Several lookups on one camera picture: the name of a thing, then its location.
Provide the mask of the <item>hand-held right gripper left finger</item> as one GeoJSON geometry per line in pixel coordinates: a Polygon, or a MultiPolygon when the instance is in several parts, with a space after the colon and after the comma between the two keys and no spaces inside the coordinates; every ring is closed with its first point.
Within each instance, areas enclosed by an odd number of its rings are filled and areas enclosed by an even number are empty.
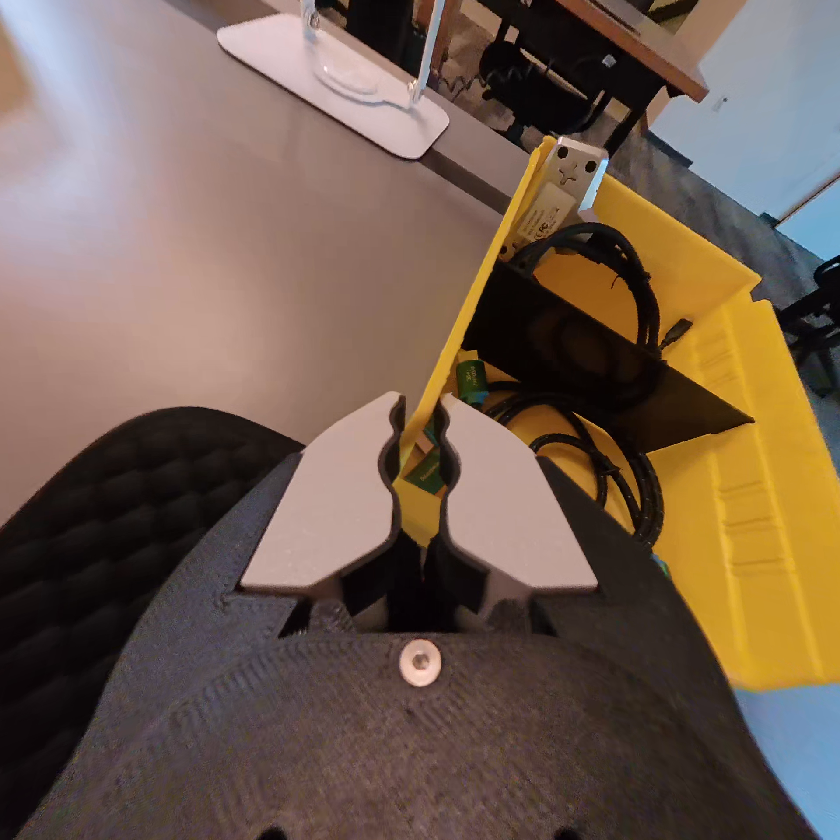
{"type": "Polygon", "coordinates": [[[385,598],[402,531],[393,483],[405,409],[404,395],[386,392],[305,447],[239,580],[243,592],[332,598],[351,614],[385,598]]]}

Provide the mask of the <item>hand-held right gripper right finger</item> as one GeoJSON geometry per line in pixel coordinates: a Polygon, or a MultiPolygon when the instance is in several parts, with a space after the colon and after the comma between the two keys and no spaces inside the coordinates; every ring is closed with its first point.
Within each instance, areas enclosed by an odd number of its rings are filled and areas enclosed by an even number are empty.
{"type": "Polygon", "coordinates": [[[438,563],[446,591],[458,604],[594,592],[595,573],[537,456],[451,394],[438,410],[447,485],[438,563]]]}

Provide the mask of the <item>yellow plastic bin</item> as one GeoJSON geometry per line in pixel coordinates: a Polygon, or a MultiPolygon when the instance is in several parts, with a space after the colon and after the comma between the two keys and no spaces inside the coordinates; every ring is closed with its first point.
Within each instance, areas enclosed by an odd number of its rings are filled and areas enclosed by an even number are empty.
{"type": "Polygon", "coordinates": [[[606,422],[596,425],[561,394],[561,407],[535,403],[509,425],[524,444],[570,432],[573,412],[601,451],[618,458],[619,442],[646,454],[658,501],[638,501],[662,522],[653,551],[675,573],[724,673],[753,691],[838,682],[838,476],[768,301],[754,301],[757,275],[606,175],[595,198],[599,223],[635,250],[655,315],[638,314],[618,269],[557,248],[535,269],[500,259],[524,193],[555,138],[543,139],[511,199],[487,256],[424,389],[406,421],[401,464],[422,460],[417,440],[433,402],[455,383],[456,357],[490,273],[500,264],[590,314],[679,373],[748,414],[746,423],[645,453],[606,422]]]}

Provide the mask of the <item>black bin divider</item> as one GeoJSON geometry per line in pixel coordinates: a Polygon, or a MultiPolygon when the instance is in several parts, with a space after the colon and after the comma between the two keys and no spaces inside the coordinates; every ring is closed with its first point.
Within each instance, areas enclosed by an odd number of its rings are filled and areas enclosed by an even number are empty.
{"type": "Polygon", "coordinates": [[[490,273],[461,348],[534,391],[561,394],[645,453],[753,421],[505,264],[490,273]]]}

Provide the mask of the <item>silver adapter hub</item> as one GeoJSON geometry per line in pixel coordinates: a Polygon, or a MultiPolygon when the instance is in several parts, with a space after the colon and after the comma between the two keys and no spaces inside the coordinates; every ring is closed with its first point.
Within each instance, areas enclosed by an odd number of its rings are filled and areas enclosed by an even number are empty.
{"type": "Polygon", "coordinates": [[[500,259],[509,261],[568,226],[595,222],[595,198],[608,162],[604,149],[564,136],[556,139],[524,193],[500,259]]]}

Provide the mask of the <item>black round stool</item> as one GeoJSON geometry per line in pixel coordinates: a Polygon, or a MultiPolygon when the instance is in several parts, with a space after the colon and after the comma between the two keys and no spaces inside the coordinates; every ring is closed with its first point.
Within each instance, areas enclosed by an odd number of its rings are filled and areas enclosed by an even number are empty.
{"type": "Polygon", "coordinates": [[[832,351],[839,347],[839,256],[823,262],[813,273],[815,289],[784,309],[774,309],[780,329],[792,336],[788,350],[796,370],[815,358],[826,378],[824,385],[812,385],[820,397],[839,391],[838,369],[832,351]]]}

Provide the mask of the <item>black office chair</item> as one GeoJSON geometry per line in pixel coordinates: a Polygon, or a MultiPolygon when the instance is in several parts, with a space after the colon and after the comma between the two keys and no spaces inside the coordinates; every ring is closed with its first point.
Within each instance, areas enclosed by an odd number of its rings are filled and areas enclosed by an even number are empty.
{"type": "Polygon", "coordinates": [[[479,59],[479,80],[485,100],[496,100],[513,116],[511,125],[497,130],[502,137],[523,148],[525,129],[561,137],[588,130],[606,108],[604,91],[583,97],[573,93],[526,57],[508,41],[488,45],[479,59]]]}

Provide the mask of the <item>white monitor stand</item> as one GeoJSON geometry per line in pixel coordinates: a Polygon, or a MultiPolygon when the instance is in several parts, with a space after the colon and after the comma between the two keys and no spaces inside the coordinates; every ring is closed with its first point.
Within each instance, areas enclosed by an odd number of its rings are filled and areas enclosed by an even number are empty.
{"type": "Polygon", "coordinates": [[[416,77],[392,71],[321,24],[314,2],[217,31],[231,57],[405,161],[418,161],[449,126],[447,112],[427,98],[445,2],[435,2],[416,77]]]}

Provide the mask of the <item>wooden desk with black legs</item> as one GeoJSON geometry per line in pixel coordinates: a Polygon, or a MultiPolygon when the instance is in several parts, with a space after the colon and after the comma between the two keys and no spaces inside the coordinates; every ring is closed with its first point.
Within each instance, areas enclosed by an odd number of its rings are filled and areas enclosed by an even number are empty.
{"type": "Polygon", "coordinates": [[[629,2],[559,1],[558,5],[607,41],[606,54],[616,59],[606,72],[606,93],[609,100],[627,108],[627,115],[604,143],[610,156],[646,120],[648,107],[661,91],[669,99],[687,97],[696,103],[708,95],[697,62],[677,37],[629,2]]]}

